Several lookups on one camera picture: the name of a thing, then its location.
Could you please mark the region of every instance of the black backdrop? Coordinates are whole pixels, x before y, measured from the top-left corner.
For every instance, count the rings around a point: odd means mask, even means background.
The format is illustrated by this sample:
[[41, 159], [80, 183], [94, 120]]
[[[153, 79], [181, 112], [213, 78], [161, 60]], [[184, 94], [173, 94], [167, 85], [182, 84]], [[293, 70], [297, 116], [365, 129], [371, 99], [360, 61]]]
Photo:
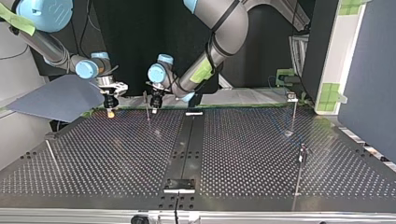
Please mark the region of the black backdrop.
[[[149, 67], [159, 53], [175, 57], [175, 70], [182, 75], [204, 51], [209, 29], [193, 16], [182, 0], [95, 0], [107, 51], [120, 69], [116, 79], [126, 82], [127, 95], [141, 95]], [[315, 0], [301, 0], [312, 18]], [[235, 87], [266, 87], [276, 69], [290, 68], [291, 24], [268, 6], [249, 12], [250, 29], [245, 46], [224, 64], [222, 74]], [[218, 79], [206, 83], [204, 91], [215, 92]]]

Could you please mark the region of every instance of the black cable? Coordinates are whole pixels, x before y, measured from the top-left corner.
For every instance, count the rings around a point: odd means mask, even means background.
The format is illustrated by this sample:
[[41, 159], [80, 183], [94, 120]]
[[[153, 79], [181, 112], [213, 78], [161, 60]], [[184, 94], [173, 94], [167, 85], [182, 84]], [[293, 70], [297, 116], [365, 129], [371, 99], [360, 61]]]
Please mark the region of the black cable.
[[81, 52], [80, 52], [80, 50], [79, 50], [79, 45], [78, 45], [77, 35], [76, 35], [76, 28], [75, 28], [75, 25], [74, 25], [74, 23], [73, 23], [73, 18], [72, 18], [72, 20], [70, 21], [70, 23], [71, 23], [71, 25], [72, 25], [73, 37], [74, 37], [74, 39], [75, 39], [75, 43], [76, 43], [76, 46], [77, 46], [77, 53], [80, 55]]
[[19, 56], [21, 56], [22, 54], [24, 54], [28, 49], [29, 49], [29, 46], [26, 45], [26, 49], [24, 49], [23, 52], [21, 52], [21, 53], [19, 53], [19, 54], [16, 54], [16, 55], [13, 55], [13, 56], [6, 57], [6, 58], [0, 58], [0, 61], [1, 61], [1, 60], [7, 60], [7, 59], [13, 59], [13, 58], [19, 57]]
[[177, 207], [178, 207], [178, 196], [177, 195], [177, 200], [176, 200], [176, 206], [175, 206], [175, 223], [178, 224], [178, 215], [177, 215]]
[[[294, 11], [293, 11], [293, 19], [291, 20], [291, 38], [294, 37], [294, 22], [295, 22], [295, 19], [296, 19], [298, 6], [299, 6], [299, 1], [297, 0], [296, 1], [296, 6], [295, 6]], [[314, 101], [314, 99], [309, 95], [308, 91], [306, 90], [306, 87], [305, 87], [305, 85], [303, 83], [303, 79], [301, 78], [301, 75], [298, 72], [297, 61], [296, 61], [296, 57], [295, 57], [295, 48], [294, 48], [294, 44], [293, 44], [292, 40], [291, 40], [291, 55], [292, 55], [292, 59], [294, 60], [294, 63], [295, 63], [295, 66], [296, 66], [296, 69], [295, 69], [295, 73], [296, 74], [295, 75], [300, 79], [301, 85], [303, 86], [303, 89], [304, 89], [306, 95], [308, 96], [308, 98], [310, 100]]]
[[85, 22], [84, 22], [84, 29], [82, 30], [81, 38], [79, 40], [79, 48], [81, 49], [82, 54], [86, 58], [89, 58], [89, 57], [88, 57], [88, 54], [85, 53], [85, 51], [84, 51], [84, 49], [82, 47], [82, 41], [84, 39], [85, 32], [87, 31], [88, 22], [89, 22], [89, 19], [90, 19], [89, 17], [90, 17], [90, 14], [91, 14], [91, 8], [92, 8], [92, 0], [88, 0], [88, 9], [89, 10], [87, 11], [87, 16], [86, 16]]

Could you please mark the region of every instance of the small object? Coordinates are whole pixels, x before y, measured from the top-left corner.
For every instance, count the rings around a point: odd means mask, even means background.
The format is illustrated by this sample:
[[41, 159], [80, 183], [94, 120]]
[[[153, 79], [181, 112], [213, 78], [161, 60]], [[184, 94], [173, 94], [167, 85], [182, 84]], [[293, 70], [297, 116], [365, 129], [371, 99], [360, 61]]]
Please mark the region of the small object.
[[164, 193], [180, 193], [193, 194], [195, 193], [195, 182], [189, 179], [171, 179], [171, 184], [165, 186]]
[[110, 119], [114, 119], [116, 117], [116, 114], [114, 113], [114, 111], [112, 109], [108, 109], [107, 110], [107, 117]]
[[131, 224], [149, 224], [149, 218], [142, 217], [142, 216], [134, 216], [131, 219]]
[[381, 159], [380, 159], [381, 161], [383, 161], [383, 162], [387, 162], [387, 161], [390, 161], [390, 160], [388, 160], [388, 158], [386, 158], [386, 157], [381, 157]]
[[292, 136], [294, 134], [294, 132], [292, 132], [292, 131], [289, 131], [289, 130], [286, 130], [285, 131], [285, 135], [287, 136], [287, 137], [290, 137], [290, 136]]
[[288, 102], [289, 102], [289, 103], [296, 103], [296, 102], [298, 102], [297, 94], [296, 94], [295, 92], [293, 92], [293, 91], [288, 91], [288, 92], [286, 93], [286, 95], [287, 95], [287, 97], [288, 97]]
[[189, 108], [186, 112], [186, 116], [202, 116], [204, 114], [204, 111], [201, 109], [197, 108]]

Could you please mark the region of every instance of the gray fabric sheet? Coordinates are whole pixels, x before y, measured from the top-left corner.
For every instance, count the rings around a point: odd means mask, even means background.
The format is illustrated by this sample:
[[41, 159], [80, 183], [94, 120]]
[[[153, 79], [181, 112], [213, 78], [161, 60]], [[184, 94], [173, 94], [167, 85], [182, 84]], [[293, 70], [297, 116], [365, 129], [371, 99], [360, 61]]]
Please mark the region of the gray fabric sheet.
[[104, 101], [98, 87], [77, 76], [63, 76], [7, 106], [23, 114], [72, 122]]

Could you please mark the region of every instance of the black panel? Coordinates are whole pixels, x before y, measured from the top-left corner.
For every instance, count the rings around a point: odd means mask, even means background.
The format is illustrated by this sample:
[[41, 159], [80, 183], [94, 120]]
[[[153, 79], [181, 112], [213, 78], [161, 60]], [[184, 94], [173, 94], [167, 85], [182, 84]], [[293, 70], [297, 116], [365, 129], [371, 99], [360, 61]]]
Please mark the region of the black panel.
[[[126, 95], [141, 95], [147, 89], [147, 71], [160, 53], [175, 58], [179, 76], [204, 52], [210, 31], [180, 0], [95, 1], [111, 61], [120, 69], [116, 79], [129, 85]], [[206, 83], [205, 92], [215, 92], [218, 80]]]
[[394, 60], [396, 1], [367, 4], [339, 119], [353, 133], [396, 161]]
[[315, 4], [303, 71], [304, 85], [314, 101], [318, 97], [318, 88], [326, 62], [337, 6], [338, 0], [318, 0]]
[[235, 87], [268, 87], [277, 69], [292, 68], [291, 23], [276, 9], [258, 6], [249, 11], [247, 41], [224, 63], [222, 74]]

